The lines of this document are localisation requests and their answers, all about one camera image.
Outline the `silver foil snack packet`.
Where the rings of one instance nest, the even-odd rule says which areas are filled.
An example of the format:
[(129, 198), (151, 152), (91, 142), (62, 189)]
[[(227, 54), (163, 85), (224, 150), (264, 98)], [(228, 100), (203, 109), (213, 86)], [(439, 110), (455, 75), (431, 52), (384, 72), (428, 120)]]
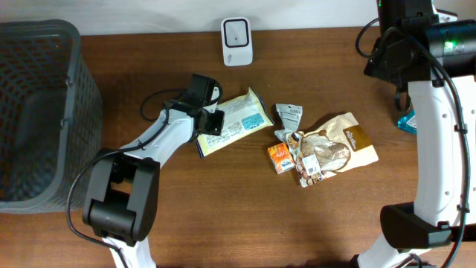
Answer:
[(280, 141), (286, 142), (286, 136), (288, 134), (298, 131), (303, 115), (303, 107), (293, 104), (277, 103), (276, 110), (281, 119), (283, 129), (276, 130), (274, 134)]

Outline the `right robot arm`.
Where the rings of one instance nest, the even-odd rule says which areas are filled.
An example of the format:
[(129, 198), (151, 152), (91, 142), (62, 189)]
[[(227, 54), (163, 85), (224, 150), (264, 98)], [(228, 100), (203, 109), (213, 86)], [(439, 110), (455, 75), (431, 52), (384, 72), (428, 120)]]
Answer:
[(382, 234), (352, 267), (405, 267), (450, 246), (449, 266), (475, 240), (475, 21), (431, 0), (379, 0), (380, 37), (364, 73), (406, 92), (416, 113), (418, 186), (386, 205)]

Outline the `small orange snack packet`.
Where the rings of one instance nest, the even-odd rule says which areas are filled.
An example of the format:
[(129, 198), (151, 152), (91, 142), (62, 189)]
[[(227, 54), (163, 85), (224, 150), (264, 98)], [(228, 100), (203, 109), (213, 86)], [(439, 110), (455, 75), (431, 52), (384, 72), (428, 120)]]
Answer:
[(295, 161), (285, 143), (269, 147), (267, 153), (277, 174), (285, 173), (295, 167)]

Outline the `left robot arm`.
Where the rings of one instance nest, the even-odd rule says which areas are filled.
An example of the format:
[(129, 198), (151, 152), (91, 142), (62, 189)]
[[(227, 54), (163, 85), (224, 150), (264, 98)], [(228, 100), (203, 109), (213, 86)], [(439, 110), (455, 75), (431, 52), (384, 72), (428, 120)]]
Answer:
[(147, 236), (157, 214), (160, 169), (183, 144), (201, 134), (220, 135), (221, 96), (216, 80), (194, 74), (189, 88), (165, 101), (144, 133), (120, 149), (101, 150), (89, 164), (83, 222), (117, 267), (155, 266)]

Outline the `beige PanTree snack pouch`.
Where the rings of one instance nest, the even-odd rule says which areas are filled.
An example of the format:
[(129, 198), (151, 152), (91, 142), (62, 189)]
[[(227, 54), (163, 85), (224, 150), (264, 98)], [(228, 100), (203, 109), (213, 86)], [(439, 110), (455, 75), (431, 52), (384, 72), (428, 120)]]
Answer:
[(303, 188), (379, 160), (369, 136), (350, 112), (314, 131), (287, 133), (285, 143)]

